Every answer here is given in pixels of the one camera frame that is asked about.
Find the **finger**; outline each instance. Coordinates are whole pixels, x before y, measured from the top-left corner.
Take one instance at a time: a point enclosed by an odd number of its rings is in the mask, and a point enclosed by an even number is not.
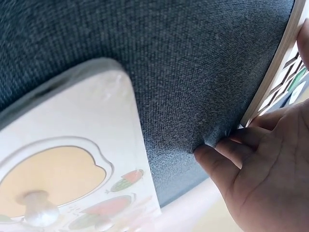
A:
[[[214,148],[202,145],[194,152],[197,162],[214,181],[223,197],[234,183],[240,169]]]
[[[250,123],[249,127],[261,127],[271,131],[276,127],[277,123],[288,109],[289,107],[285,107],[274,112],[258,116]]]
[[[228,138],[222,139],[216,145],[215,149],[225,157],[229,158],[240,169],[246,159],[254,152],[248,146],[237,143]]]
[[[306,19],[297,37],[299,54],[305,64],[309,67],[309,20]]]
[[[229,139],[245,144],[256,150],[261,142],[261,140],[269,134],[270,131],[260,127],[246,127],[236,130],[229,136]]]

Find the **wooden edge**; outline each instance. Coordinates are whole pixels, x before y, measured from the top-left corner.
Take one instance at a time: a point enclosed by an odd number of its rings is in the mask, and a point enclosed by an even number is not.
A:
[[[298,33],[307,17],[308,9],[309,0],[295,0],[290,19],[286,25],[275,56],[252,102],[241,119],[240,123],[243,127],[248,126],[251,120],[257,115],[259,107],[261,107],[270,93],[273,82],[279,76],[284,65],[288,61],[287,59],[296,43]]]

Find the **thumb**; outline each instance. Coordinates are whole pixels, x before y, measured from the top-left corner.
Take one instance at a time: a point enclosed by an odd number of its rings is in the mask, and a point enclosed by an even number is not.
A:
[[[218,187],[223,198],[234,184],[240,169],[228,158],[221,155],[214,148],[202,145],[194,151],[197,162],[207,172]]]
[[[306,19],[297,37],[299,54],[308,69],[309,67],[309,20]]]

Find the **gray upholstery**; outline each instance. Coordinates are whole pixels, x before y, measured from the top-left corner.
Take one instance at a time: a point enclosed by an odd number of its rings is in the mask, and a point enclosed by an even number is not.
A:
[[[207,178],[192,151],[239,122],[293,0],[2,0],[0,110],[109,57],[129,73],[161,206]]]

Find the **red fruit illustration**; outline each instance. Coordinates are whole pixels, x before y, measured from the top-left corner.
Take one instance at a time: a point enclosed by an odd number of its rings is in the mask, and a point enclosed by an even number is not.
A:
[[[106,191],[106,193],[109,192],[119,192],[124,189],[127,189],[128,187],[132,186],[136,182],[138,182],[143,177],[144,171],[142,169],[137,169],[134,171],[131,171],[125,175],[123,175],[121,180],[117,181],[111,188],[111,191]]]

